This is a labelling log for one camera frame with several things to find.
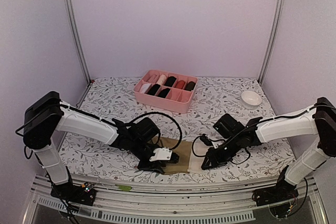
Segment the pink divided storage box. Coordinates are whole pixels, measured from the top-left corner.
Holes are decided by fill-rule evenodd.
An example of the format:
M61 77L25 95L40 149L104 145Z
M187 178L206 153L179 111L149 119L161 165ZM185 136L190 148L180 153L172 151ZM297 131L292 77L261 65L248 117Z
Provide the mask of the pink divided storage box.
M149 70L133 88L136 101L156 108L186 113L198 78L161 70Z

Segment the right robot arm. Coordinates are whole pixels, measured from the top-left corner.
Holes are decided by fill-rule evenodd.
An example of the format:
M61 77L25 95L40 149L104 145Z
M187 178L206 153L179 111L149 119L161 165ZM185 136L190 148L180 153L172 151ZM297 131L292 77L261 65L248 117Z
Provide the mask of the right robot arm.
M271 190L271 196L276 201L284 200L307 175L335 157L335 106L325 97L318 98L315 104L299 111L268 118L252 118L246 125L226 113L213 127L224 142L207 150L201 164L203 170L224 166L239 151L249 147L275 140L315 136L314 142L302 155L281 171L278 185Z

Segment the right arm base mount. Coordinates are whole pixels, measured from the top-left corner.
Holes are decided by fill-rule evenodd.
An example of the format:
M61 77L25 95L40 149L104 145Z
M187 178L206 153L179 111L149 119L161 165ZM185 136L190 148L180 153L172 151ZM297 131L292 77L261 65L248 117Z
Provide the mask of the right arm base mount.
M298 196L296 186L279 180L274 186L254 190L251 199L257 206L269 206L271 215L282 219L289 217Z

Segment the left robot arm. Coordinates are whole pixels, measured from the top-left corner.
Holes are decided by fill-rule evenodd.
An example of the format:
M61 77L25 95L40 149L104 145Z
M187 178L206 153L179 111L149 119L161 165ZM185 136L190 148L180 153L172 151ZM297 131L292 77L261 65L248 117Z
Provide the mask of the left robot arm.
M50 91L26 109L23 125L15 134L22 137L25 147L32 150L67 200L77 197L78 188L71 183L70 172L51 139L55 132L93 139L128 151L139 160L138 169L143 171L163 174L166 164L175 164L180 158L175 153L177 144L161 147L158 141L153 141L153 138L161 138L161 131L149 113L130 122L109 121L70 105L61 100L58 92Z

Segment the khaki underwear cream waistband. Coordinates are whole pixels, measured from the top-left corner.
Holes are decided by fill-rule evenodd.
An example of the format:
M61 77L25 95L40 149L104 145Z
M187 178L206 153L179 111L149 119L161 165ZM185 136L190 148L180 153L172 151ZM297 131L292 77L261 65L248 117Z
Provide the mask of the khaki underwear cream waistband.
M178 140L161 137L159 145L171 147L177 144ZM194 144L194 151L198 155L205 155L209 146L206 146L201 141L197 140ZM199 158L192 153L192 142L182 141L180 145L173 151L179 155L179 161L176 164L167 164L163 167L164 175L172 175L177 173L196 173L206 174L208 170L202 170L201 165L204 158Z

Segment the black underwear white trim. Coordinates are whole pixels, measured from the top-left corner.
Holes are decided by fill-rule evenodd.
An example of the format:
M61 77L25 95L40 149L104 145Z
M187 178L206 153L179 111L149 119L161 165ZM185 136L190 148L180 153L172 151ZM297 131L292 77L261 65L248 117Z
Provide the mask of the black underwear white trim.
M157 96L160 97L160 98L166 98L166 96L169 94L170 90L171 90L170 88L162 89Z

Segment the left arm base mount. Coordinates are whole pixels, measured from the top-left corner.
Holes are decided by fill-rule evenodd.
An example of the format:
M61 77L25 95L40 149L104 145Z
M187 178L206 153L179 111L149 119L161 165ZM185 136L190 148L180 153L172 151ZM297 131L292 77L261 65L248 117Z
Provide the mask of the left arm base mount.
M93 206L97 194L94 186L95 185L90 182L85 182L82 185L74 185L72 181L68 181L62 185L51 183L51 196L66 202Z

